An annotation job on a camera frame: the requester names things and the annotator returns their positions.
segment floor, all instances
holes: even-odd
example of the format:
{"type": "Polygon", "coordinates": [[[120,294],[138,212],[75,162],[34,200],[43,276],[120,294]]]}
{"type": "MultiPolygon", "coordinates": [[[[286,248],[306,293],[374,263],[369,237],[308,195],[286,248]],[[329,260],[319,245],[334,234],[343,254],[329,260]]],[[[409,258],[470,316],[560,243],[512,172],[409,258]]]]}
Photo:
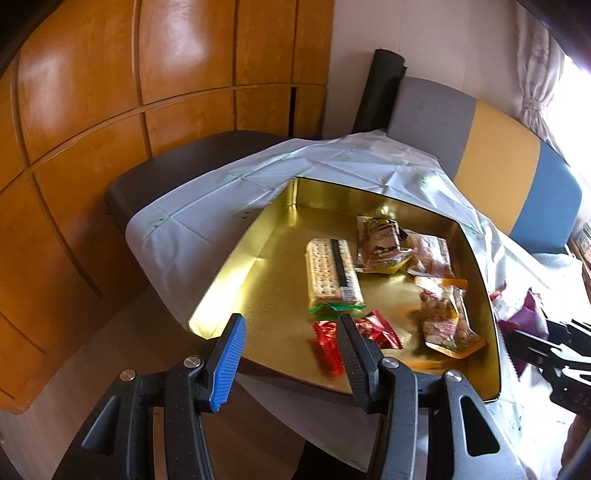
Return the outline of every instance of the floor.
{"type": "MultiPolygon", "coordinates": [[[[0,442],[24,480],[53,476],[83,420],[125,368],[162,371],[199,351],[151,288],[83,345],[21,415],[0,412],[0,442]]],[[[304,439],[234,383],[229,401],[205,415],[218,480],[289,479],[304,439]]]]}

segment blue gripper pad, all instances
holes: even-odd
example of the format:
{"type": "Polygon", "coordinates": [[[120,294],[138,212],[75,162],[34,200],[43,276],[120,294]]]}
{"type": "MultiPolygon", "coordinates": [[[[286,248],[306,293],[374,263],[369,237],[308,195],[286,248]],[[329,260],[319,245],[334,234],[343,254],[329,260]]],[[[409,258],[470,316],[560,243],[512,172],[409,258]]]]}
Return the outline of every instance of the blue gripper pad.
{"type": "Polygon", "coordinates": [[[238,362],[242,356],[242,349],[246,342],[246,321],[242,315],[236,315],[236,321],[230,332],[226,345],[220,355],[220,360],[213,371],[212,394],[209,397],[209,404],[212,412],[219,411],[222,403],[228,400],[238,362]]]}

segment metal screw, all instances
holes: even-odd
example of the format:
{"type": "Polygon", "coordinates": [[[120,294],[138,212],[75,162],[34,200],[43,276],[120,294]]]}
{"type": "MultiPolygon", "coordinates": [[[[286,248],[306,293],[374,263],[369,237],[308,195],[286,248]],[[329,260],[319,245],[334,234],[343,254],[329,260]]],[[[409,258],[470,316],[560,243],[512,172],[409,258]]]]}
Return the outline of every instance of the metal screw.
{"type": "Polygon", "coordinates": [[[187,368],[197,368],[201,365],[201,359],[197,355],[191,355],[184,360],[183,365],[187,368]]]}
{"type": "Polygon", "coordinates": [[[462,381],[462,374],[457,370],[450,370],[449,372],[446,372],[445,376],[452,382],[462,381]]]}
{"type": "Polygon", "coordinates": [[[126,368],[119,374],[119,378],[124,382],[130,382],[135,378],[135,370],[133,368],[126,368]]]}
{"type": "Polygon", "coordinates": [[[382,365],[386,368],[398,368],[400,362],[396,360],[393,356],[385,356],[382,358],[382,365]]]}

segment plastic table cover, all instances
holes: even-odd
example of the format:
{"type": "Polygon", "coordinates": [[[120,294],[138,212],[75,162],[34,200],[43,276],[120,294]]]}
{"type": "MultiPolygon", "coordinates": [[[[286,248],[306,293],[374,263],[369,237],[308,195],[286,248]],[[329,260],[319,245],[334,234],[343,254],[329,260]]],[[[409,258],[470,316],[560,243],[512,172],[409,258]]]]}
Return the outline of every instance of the plastic table cover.
{"type": "MultiPolygon", "coordinates": [[[[369,190],[456,219],[475,252],[488,290],[493,292],[507,282],[493,304],[500,318],[509,318],[521,308],[532,287],[541,294],[550,318],[591,319],[577,259],[563,254],[530,255],[472,207],[435,157],[374,131],[328,141],[288,140],[187,182],[129,221],[129,247],[185,328],[248,225],[294,176],[369,190]]],[[[555,478],[574,415],[550,403],[549,385],[535,368],[528,366],[521,380],[517,379],[502,341],[501,371],[501,397],[489,405],[490,411],[530,477],[555,478]]],[[[337,458],[366,469],[375,416],[337,401],[319,400],[313,394],[296,394],[285,388],[288,379],[240,374],[237,378],[295,432],[337,458]]],[[[424,477],[424,418],[420,426],[416,478],[424,477]]]]}

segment white curtain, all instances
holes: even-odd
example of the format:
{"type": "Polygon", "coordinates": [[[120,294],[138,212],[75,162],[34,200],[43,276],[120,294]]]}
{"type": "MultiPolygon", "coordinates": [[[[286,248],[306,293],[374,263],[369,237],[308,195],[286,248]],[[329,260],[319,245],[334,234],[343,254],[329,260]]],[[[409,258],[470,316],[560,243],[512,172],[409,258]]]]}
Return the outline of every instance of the white curtain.
{"type": "Polygon", "coordinates": [[[519,119],[564,157],[544,119],[544,111],[552,101],[556,84],[562,76],[564,51],[545,26],[519,3],[515,4],[518,26],[517,72],[523,96],[519,119]]]}

